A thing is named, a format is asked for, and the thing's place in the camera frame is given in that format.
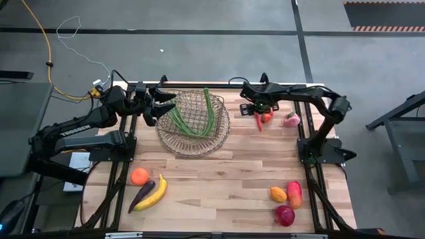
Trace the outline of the black desk beam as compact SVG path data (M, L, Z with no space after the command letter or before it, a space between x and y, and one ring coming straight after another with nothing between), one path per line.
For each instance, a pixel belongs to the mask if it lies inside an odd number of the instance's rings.
M84 185L88 174L77 169L62 165L51 160L40 160L31 157L27 163L27 169L46 177L52 177L64 182L76 185Z

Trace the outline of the black computer mouse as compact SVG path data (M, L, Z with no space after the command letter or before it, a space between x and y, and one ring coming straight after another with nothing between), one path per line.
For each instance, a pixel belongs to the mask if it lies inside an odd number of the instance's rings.
M11 233L25 209L25 203L22 200L11 201L0 213L0 234Z

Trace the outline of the slim purple eggplant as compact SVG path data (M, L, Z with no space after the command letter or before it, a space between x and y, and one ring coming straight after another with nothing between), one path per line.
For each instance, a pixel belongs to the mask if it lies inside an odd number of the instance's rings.
M155 187L155 181L148 180L142 188L138 191L138 193L135 195L135 198L132 200L129 209L127 211L128 214L130 214L137 203L141 202L142 199Z

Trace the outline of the white paper sheet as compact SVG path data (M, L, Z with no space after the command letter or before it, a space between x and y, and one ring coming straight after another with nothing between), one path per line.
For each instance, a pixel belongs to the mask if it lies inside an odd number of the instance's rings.
M92 166L91 161L89 160L90 153L89 152L73 152L70 158L69 166L87 173ZM77 185L74 183L65 182L63 191L66 193L73 193L82 191L83 186Z

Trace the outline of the black aluminium table frame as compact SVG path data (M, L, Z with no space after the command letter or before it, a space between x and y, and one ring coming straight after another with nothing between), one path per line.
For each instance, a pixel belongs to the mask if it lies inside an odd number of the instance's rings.
M284 128L282 118L295 110L293 102L280 102L271 123L259 131L254 118L241 116L243 103L235 83L185 83L186 89L209 88L224 98L230 118L230 133L222 147L200 158L173 154L160 142L154 128L139 119L135 127L137 148L130 169L143 167L152 179L164 177L165 196L141 212L128 210L138 187L126 183L121 209L111 206L106 224L119 217L121 231L185 232L313 232L311 203L305 169L296 145L301 133L319 128L323 116L315 106L299 105L300 128ZM277 204L270 187L301 185L303 202L294 223L284 227L274 222Z

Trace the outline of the pink peach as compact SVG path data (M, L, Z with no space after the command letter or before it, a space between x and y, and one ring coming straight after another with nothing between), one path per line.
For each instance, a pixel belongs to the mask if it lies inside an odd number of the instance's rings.
M300 121L301 120L300 120L299 116L295 112L291 112L283 118L283 124L282 125L284 127L297 127L299 125Z

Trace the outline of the round orange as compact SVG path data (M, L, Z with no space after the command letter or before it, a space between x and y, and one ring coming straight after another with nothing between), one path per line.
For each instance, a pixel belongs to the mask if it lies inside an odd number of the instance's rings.
M135 186L143 186L149 179L149 172L144 168L136 168L131 172L130 181Z

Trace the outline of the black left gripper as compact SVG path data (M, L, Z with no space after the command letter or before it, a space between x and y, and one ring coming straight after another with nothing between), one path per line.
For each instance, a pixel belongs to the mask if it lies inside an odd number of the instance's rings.
M154 99L156 102L166 102L176 97L176 94L163 92L159 88L154 91ZM148 126L155 126L156 120L153 118L151 110L153 106L153 96L149 93L149 88L143 82L135 85L134 100L137 100L142 107L140 112ZM154 116L159 119L161 116L169 112L175 107L175 104L154 104Z

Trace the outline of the yellow banana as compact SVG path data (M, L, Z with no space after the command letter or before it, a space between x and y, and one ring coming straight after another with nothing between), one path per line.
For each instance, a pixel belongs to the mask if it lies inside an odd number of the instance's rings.
M154 192L150 197L137 203L133 207L135 211L142 211L147 208L150 208L151 206L155 205L157 202L159 202L163 198L167 190L167 181L164 179L162 173L159 175L159 178L160 178L160 181L159 181L159 187L157 191Z

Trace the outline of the green long beans bundle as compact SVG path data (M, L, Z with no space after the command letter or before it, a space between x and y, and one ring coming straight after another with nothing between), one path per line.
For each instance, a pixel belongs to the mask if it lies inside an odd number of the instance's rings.
M209 89L203 93L180 92L175 98L175 107L169 112L177 128L190 136L208 137L214 127L215 115Z

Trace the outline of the dark mat with hazard stripes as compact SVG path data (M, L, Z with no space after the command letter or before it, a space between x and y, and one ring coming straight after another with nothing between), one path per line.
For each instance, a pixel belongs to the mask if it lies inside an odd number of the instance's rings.
M356 32L425 32L425 1L346 1Z

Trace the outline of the grey metal table frame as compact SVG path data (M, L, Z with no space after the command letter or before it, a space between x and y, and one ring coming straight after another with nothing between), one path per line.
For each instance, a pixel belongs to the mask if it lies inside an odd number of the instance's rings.
M366 125L369 131L385 127L392 150L401 162L407 182L388 188L390 195L416 189L425 189L425 178L415 162L425 163L425 116L407 117L406 114L425 109L425 91L409 96L405 102Z

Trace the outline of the grey desk top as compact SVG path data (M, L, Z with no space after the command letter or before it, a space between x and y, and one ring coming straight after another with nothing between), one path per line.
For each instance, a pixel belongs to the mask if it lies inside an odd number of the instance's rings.
M0 86L0 177L16 177L26 170L34 136L44 118L52 86L17 83Z

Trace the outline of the silver metal bracket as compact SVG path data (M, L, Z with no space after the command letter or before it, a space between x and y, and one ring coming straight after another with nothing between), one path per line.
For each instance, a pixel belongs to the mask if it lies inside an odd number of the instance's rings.
M325 234L291 234L290 239L328 239L328 235Z
M143 232L114 232L107 233L104 239L138 239L143 238Z

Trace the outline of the dark red apple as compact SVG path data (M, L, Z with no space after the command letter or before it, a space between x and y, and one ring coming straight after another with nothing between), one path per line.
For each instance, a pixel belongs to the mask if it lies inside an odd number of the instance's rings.
M295 212L288 206L279 206L274 211L274 222L281 226L291 226L295 220Z

